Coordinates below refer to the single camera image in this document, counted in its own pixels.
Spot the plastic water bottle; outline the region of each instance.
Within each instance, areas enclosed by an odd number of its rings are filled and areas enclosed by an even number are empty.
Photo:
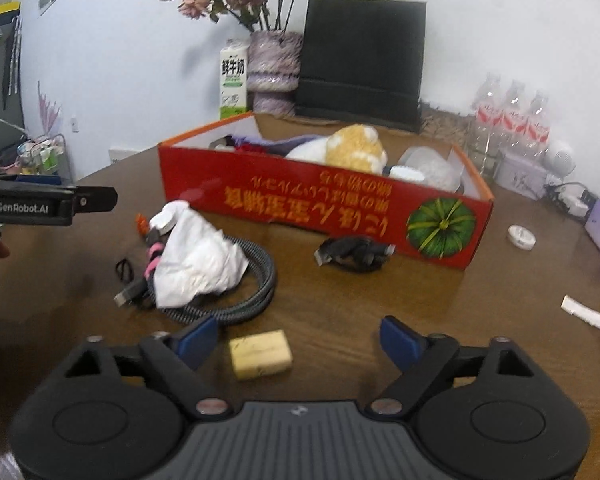
[[[548,100],[546,95],[538,91],[534,100],[531,101],[524,137],[524,155],[528,158],[539,160],[546,151],[551,129],[550,120],[546,113]]]
[[[502,148],[511,148],[514,152],[523,154],[521,140],[525,135],[527,115],[522,109],[522,99],[525,84],[513,80],[502,102],[502,116],[498,121],[495,133],[500,138]]]
[[[493,132],[501,116],[499,103],[500,76],[489,72],[472,104],[475,123],[467,141],[467,152],[481,174],[493,174],[498,155],[499,146]]]

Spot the small fan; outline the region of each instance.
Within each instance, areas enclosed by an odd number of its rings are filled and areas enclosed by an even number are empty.
[[[544,154],[544,166],[554,175],[564,178],[576,169],[573,149],[562,140],[554,140]]]

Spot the white crumpled paper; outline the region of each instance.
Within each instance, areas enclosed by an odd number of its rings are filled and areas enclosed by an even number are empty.
[[[193,209],[179,215],[160,263],[154,287],[158,308],[181,307],[198,294],[221,293],[240,283],[247,257]]]

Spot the plant stem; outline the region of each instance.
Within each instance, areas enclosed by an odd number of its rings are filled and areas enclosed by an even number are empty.
[[[282,29],[282,5],[285,3],[285,0],[280,0],[280,8],[278,9],[278,28]]]
[[[273,30],[279,30],[280,26],[280,14],[282,13],[282,0],[278,0],[278,15],[276,16],[276,21],[273,24]]]
[[[294,2],[295,2],[295,0],[291,0],[291,5],[289,5],[289,13],[286,16],[285,32],[286,32],[286,28],[289,26],[289,18],[291,18],[291,9],[293,9]]]
[[[227,9],[227,11],[229,12],[230,15],[232,15],[236,20],[238,20],[238,22],[245,27],[249,32],[253,32],[253,25],[247,25],[246,23],[244,23],[244,21],[242,20],[242,18],[240,16],[238,16],[235,12],[233,12],[231,9]]]
[[[267,25],[267,30],[271,30],[271,25],[269,25],[269,11],[267,10],[266,12],[263,10],[262,13],[264,14],[264,22]]]

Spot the yellow sponge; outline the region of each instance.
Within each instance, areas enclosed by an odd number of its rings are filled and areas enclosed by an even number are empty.
[[[235,376],[239,381],[273,375],[291,368],[291,349],[282,330],[229,341]]]

